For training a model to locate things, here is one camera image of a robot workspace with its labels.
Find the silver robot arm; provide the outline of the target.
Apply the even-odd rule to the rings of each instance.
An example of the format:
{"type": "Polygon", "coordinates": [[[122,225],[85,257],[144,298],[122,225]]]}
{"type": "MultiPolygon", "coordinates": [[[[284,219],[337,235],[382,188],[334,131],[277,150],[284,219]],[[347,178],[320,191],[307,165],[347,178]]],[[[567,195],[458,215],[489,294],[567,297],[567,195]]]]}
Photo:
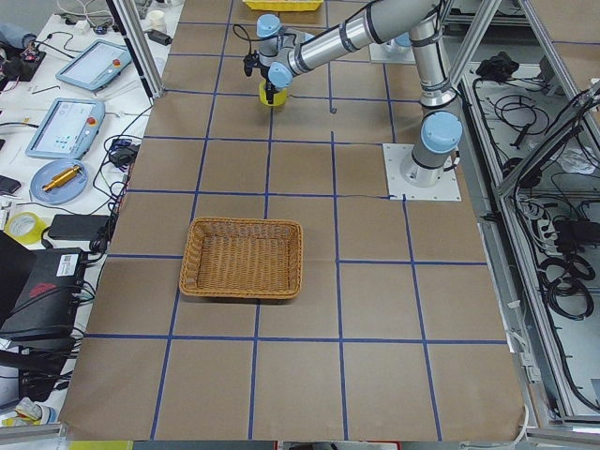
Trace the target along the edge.
{"type": "Polygon", "coordinates": [[[447,1],[371,1],[344,21],[311,35],[268,13],[256,23],[257,50],[248,50],[243,70],[262,76],[261,102],[276,106],[293,79],[368,48],[376,63],[414,64],[425,115],[451,112],[457,99],[454,73],[443,45],[447,1]]]}
{"type": "Polygon", "coordinates": [[[386,41],[383,49],[387,53],[407,53],[412,50],[412,42],[409,33],[404,33],[386,41]]]}

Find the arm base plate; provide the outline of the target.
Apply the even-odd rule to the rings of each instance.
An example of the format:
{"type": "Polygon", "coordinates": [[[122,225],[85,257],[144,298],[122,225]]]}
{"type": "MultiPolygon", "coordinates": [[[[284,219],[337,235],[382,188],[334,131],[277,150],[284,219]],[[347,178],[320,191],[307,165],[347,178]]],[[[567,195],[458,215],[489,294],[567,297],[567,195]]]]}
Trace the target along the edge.
{"type": "Polygon", "coordinates": [[[369,45],[369,55],[372,63],[401,65],[415,64],[413,49],[410,52],[387,53],[383,49],[383,44],[372,43],[369,45]]]}
{"type": "Polygon", "coordinates": [[[413,160],[413,145],[382,145],[388,197],[398,201],[460,202],[456,171],[450,156],[437,169],[425,169],[413,160]]]}

